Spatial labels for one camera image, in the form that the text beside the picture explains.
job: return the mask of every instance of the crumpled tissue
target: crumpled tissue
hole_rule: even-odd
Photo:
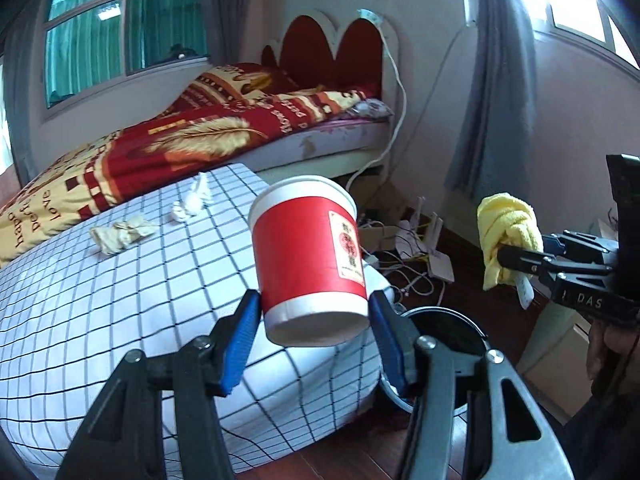
[[[128,249],[133,242],[158,231],[158,225],[147,221],[142,215],[116,222],[111,227],[92,227],[89,234],[100,250],[107,255],[118,254]]]
[[[174,202],[172,205],[171,218],[176,222],[187,222],[190,217],[199,215],[202,207],[210,202],[211,190],[207,184],[207,175],[199,173],[182,202]]]

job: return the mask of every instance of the grid pattern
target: grid pattern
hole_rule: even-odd
[[[0,427],[40,478],[55,475],[127,351],[176,351],[257,288],[247,215],[266,184],[241,164],[207,176],[212,203],[188,224],[168,221],[168,213],[193,179],[91,218],[0,272]],[[89,227],[137,213],[157,222],[159,232],[117,256],[100,254]],[[343,426],[368,408],[379,373],[370,330],[332,348],[283,348],[268,341],[261,323],[241,384],[215,400],[234,470]],[[167,473],[180,479],[170,392],[162,421]]]

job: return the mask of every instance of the yellow cloth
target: yellow cloth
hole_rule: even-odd
[[[484,290],[498,283],[514,285],[513,271],[503,269],[498,263],[500,245],[543,250],[542,235],[533,208],[509,193],[498,193],[482,199],[478,206],[478,231],[484,256]]]

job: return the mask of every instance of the red bedspread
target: red bedspread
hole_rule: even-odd
[[[266,93],[283,88],[290,93]],[[67,153],[5,205],[0,266],[82,220],[331,119],[365,97],[298,92],[259,65],[212,69],[160,116]]]

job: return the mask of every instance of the paper cup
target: paper cup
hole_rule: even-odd
[[[331,180],[295,176],[249,211],[267,337],[333,346],[369,326],[353,198]]]

